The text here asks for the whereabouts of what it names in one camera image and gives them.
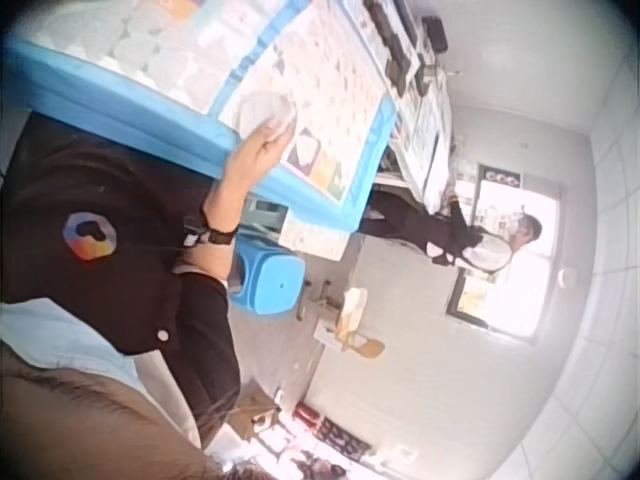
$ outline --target ceiling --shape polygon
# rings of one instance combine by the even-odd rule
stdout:
[[[597,0],[407,0],[439,15],[452,102],[589,133],[633,34]]]

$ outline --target blue plastic stool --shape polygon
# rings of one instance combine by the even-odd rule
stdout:
[[[242,261],[240,291],[230,295],[236,305],[258,315],[292,309],[304,283],[305,263],[289,250],[258,235],[238,235],[235,254]]]

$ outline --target hand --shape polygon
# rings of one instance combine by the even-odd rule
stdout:
[[[295,134],[295,121],[275,140],[267,123],[254,131],[227,161],[222,184],[246,195],[275,167]]]

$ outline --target wristwatch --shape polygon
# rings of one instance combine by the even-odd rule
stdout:
[[[238,227],[231,232],[221,232],[209,226],[207,217],[202,210],[197,215],[184,217],[185,238],[182,245],[186,248],[211,243],[213,245],[231,245],[238,233]]]

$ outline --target white button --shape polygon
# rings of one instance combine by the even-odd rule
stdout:
[[[158,330],[158,340],[166,342],[169,340],[169,332],[166,330]]]

